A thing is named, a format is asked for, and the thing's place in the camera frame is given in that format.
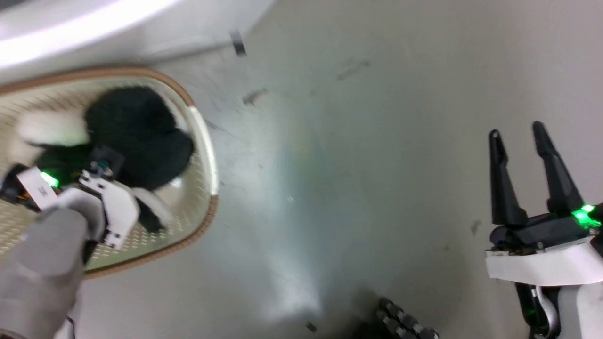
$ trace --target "black cable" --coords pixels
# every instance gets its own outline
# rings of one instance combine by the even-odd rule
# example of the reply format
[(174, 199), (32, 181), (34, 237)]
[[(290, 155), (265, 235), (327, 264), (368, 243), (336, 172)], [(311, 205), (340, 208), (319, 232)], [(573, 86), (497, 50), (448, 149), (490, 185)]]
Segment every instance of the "black cable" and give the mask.
[(67, 321), (71, 323), (71, 339), (75, 339), (75, 321), (67, 316)]

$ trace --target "green led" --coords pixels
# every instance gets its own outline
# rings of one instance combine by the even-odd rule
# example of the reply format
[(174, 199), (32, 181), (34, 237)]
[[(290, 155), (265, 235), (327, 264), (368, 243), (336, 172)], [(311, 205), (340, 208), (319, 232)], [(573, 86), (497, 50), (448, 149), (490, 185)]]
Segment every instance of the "green led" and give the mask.
[(572, 214), (574, 217), (576, 217), (576, 219), (578, 219), (578, 223), (580, 224), (580, 226), (582, 226), (585, 229), (588, 229), (590, 227), (600, 227), (601, 223), (596, 221), (596, 220), (592, 220), (589, 217), (589, 212), (594, 210), (595, 207), (592, 205), (584, 205), (582, 206), (581, 209), (577, 210), (577, 211), (573, 211)]
[(42, 177), (42, 179), (44, 179), (45, 182), (47, 182), (51, 187), (54, 188), (58, 188), (58, 180), (51, 177), (50, 174), (46, 173), (46, 172), (42, 172), (40, 173), (40, 176)]

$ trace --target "beige plastic basket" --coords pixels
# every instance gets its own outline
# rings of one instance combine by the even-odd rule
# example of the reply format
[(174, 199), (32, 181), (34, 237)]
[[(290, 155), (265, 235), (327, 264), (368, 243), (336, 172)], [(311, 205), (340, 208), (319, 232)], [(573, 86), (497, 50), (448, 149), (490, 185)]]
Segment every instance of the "beige plastic basket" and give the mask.
[[(0, 171), (11, 162), (7, 146), (17, 117), (28, 110), (83, 112), (111, 89), (147, 86), (168, 101), (168, 107), (186, 123), (195, 153), (180, 177), (175, 221), (157, 234), (141, 225), (131, 231), (120, 250), (100, 245), (86, 268), (86, 277), (98, 277), (155, 260), (196, 241), (213, 220), (218, 201), (218, 174), (212, 143), (203, 117), (186, 91), (171, 78), (144, 68), (111, 68), (72, 72), (0, 87)], [(22, 206), (0, 201), (0, 260), (17, 244), (35, 214)]]

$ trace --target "white label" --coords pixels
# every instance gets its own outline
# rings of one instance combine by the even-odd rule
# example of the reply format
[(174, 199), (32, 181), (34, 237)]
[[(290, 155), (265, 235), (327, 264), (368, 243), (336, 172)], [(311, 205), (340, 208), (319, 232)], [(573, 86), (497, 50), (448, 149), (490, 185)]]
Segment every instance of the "white label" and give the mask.
[(36, 205), (38, 205), (38, 208), (44, 210), (54, 205), (57, 201), (57, 194), (42, 178), (41, 174), (38, 167), (32, 167), (17, 174), (17, 179), (19, 179), (27, 193), (30, 194)]

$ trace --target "brown basket rim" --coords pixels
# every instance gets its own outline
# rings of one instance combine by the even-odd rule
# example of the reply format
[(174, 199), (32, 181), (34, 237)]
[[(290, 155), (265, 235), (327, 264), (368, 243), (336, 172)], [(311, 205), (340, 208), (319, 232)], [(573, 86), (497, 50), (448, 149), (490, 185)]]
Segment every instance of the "brown basket rim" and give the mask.
[[(178, 84), (174, 79), (169, 76), (157, 72), (152, 69), (142, 67), (114, 67), (114, 68), (97, 68), (97, 69), (84, 69), (81, 71), (67, 72), (57, 75), (49, 75), (42, 78), (33, 80), (27, 80), (16, 84), (9, 84), (0, 87), (0, 95), (14, 93), (21, 90), (33, 89), (35, 87), (47, 86), (50, 84), (59, 84), (70, 81), (84, 80), (90, 78), (106, 78), (106, 77), (147, 77), (155, 80), (159, 80), (162, 83), (168, 85), (174, 90), (186, 103), (187, 106), (195, 106), (194, 101), (187, 91)], [(159, 259), (168, 254), (177, 252), (189, 245), (193, 244), (196, 240), (201, 238), (210, 224), (213, 221), (215, 211), (218, 205), (218, 196), (212, 195), (207, 208), (206, 216), (199, 227), (184, 239), (170, 244), (162, 249), (158, 249), (154, 252), (146, 255), (138, 256), (133, 259), (122, 261), (113, 265), (108, 265), (94, 270), (88, 270), (85, 272), (85, 279), (94, 279), (101, 276), (106, 276), (115, 272), (128, 270), (133, 267), (137, 267), (146, 262), (150, 262)]]

